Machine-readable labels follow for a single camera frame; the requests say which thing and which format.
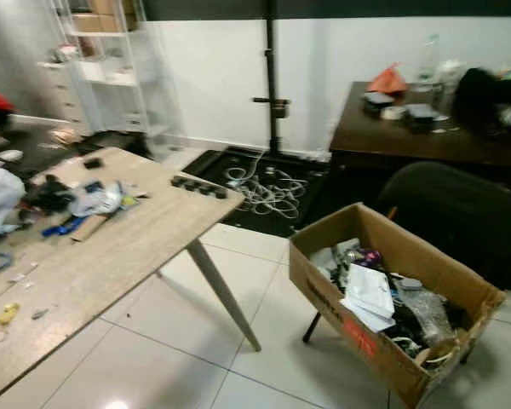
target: gray wall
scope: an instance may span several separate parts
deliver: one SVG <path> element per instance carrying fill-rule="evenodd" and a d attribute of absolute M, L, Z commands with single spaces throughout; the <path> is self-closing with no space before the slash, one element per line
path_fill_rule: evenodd
<path fill-rule="evenodd" d="M 59 117 L 36 66 L 59 42 L 48 0 L 0 0 L 0 93 L 17 113 Z"/>

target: table leg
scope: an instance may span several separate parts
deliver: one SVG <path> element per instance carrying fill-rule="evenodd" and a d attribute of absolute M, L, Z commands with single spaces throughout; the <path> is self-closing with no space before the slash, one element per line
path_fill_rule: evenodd
<path fill-rule="evenodd" d="M 187 247 L 187 252 L 195 261 L 195 264 L 197 264 L 197 267 L 199 270 L 201 270 L 201 273 L 203 273 L 203 276 L 210 284 L 210 287 L 212 287 L 212 290 L 214 290 L 215 294 L 218 296 L 218 298 L 220 298 L 221 303 L 227 312 L 231 315 L 231 318 L 233 318 L 233 320 L 237 323 L 240 331 L 242 331 L 244 336 L 248 338 L 248 341 L 250 341 L 252 347 L 254 347 L 256 351 L 261 351 L 261 345 L 257 341 L 254 332 L 250 328 L 250 324 L 248 324 L 248 321 L 242 314 L 242 311 L 240 310 L 237 301 L 231 293 L 231 290 L 229 290 L 229 287 L 227 287 L 223 277 L 221 277 L 220 272 L 212 262 L 212 259 L 204 249 L 201 242 L 198 241 L 198 239 L 195 239 Z"/>

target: open cardboard box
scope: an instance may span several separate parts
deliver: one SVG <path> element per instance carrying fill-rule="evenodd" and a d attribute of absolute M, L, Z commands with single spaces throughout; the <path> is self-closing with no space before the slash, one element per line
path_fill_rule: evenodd
<path fill-rule="evenodd" d="M 309 261 L 314 252 L 354 237 L 363 247 L 379 250 L 389 272 L 419 279 L 466 310 L 466 331 L 438 370 L 427 371 L 386 335 L 365 327 L 339 303 L 343 295 Z M 417 407 L 468 354 L 505 297 L 470 268 L 363 204 L 351 204 L 291 237 L 290 279 L 408 408 Z"/>

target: dark wooden desk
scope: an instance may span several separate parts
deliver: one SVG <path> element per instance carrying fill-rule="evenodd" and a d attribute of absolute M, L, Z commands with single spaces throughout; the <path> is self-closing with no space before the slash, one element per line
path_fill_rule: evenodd
<path fill-rule="evenodd" d="M 463 129 L 449 130 L 457 127 L 451 119 L 435 125 L 447 130 L 445 133 L 414 133 L 401 121 L 373 118 L 365 113 L 361 95 L 366 86 L 367 83 L 353 83 L 350 90 L 330 144 L 334 168 L 406 164 L 425 159 L 511 168 L 511 138 L 487 141 Z M 431 93 L 407 92 L 396 104 L 430 102 L 431 98 Z"/>

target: tape roll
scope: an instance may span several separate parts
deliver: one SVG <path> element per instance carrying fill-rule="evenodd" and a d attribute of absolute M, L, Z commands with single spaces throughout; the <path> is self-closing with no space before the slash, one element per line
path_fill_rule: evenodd
<path fill-rule="evenodd" d="M 404 113 L 405 108 L 403 107 L 386 107 L 381 110 L 381 118 L 388 119 L 391 121 L 397 121 L 399 119 L 402 119 Z"/>

